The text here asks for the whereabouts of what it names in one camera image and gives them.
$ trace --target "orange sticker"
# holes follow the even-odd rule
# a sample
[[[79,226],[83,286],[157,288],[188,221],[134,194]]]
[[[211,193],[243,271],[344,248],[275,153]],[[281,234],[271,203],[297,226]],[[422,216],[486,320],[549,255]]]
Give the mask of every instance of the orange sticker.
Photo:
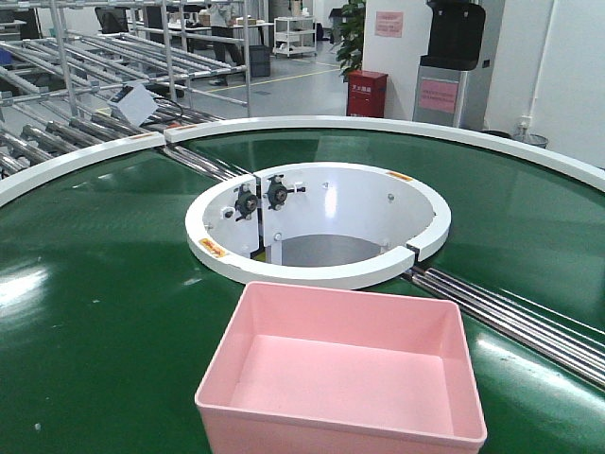
[[[198,125],[187,125],[187,126],[178,126],[176,127],[179,131],[183,130],[191,130],[192,128],[197,128]]]
[[[412,177],[408,177],[407,175],[404,175],[403,173],[399,173],[399,172],[387,172],[387,175],[390,175],[391,177],[395,177],[395,178],[399,178],[400,180],[404,180],[405,182],[412,182],[414,179]]]
[[[139,140],[139,139],[143,139],[145,137],[151,137],[154,134],[155,134],[155,132],[148,132],[147,134],[133,135],[132,137],[130,137],[130,140]]]
[[[204,248],[206,248],[206,251],[208,251],[215,258],[220,258],[220,257],[224,257],[225,255],[227,255],[227,252],[223,248],[221,248],[220,246],[218,246],[210,238],[203,238],[203,239],[201,239],[199,241],[199,244],[201,244]]]

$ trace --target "curved conveyor belt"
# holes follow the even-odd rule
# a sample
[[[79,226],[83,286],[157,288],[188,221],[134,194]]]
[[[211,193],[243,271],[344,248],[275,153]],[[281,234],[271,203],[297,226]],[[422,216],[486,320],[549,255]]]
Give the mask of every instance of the curved conveyor belt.
[[[181,145],[250,171],[345,161],[416,177],[453,215],[423,268],[605,343],[599,189],[485,148],[303,121]],[[0,451],[210,453],[193,394],[243,288],[185,240],[189,204],[214,184],[150,149],[0,208]],[[368,290],[429,296],[404,278]],[[463,321],[489,432],[481,453],[603,452],[605,392]]]

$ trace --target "pink sign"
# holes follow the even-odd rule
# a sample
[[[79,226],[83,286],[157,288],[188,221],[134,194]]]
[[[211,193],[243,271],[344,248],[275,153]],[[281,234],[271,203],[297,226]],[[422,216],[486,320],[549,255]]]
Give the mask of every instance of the pink sign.
[[[402,12],[377,11],[376,36],[387,36],[389,38],[401,38],[404,29],[404,14]]]
[[[453,114],[456,109],[457,82],[423,79],[420,85],[420,101],[423,109]]]

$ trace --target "person's legs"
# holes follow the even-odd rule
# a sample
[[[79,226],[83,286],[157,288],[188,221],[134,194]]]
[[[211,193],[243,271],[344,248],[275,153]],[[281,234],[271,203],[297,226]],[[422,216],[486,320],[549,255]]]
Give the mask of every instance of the person's legs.
[[[226,28],[226,37],[228,38],[232,38],[233,37],[233,29],[232,28]],[[242,53],[239,51],[239,46],[237,44],[225,44],[227,46],[227,50],[229,51],[229,55],[231,56],[231,60],[233,60],[233,62],[237,65],[237,66],[241,66],[242,64],[244,64],[244,58],[242,57]]]
[[[219,37],[224,37],[225,32],[229,31],[228,28],[225,28],[223,26],[211,26],[210,30],[211,30],[211,33],[213,36],[219,36]],[[225,61],[226,60],[225,43],[220,43],[218,41],[212,41],[212,47],[215,50],[216,60],[226,63],[226,61]],[[227,77],[226,76],[217,76],[216,79],[211,80],[210,83],[212,85],[227,85]]]

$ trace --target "black water dispenser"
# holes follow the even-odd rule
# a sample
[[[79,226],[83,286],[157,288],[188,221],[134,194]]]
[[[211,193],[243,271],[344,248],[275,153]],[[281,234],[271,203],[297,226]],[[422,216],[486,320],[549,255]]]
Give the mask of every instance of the black water dispenser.
[[[413,119],[482,130],[504,0],[440,0],[421,56]]]

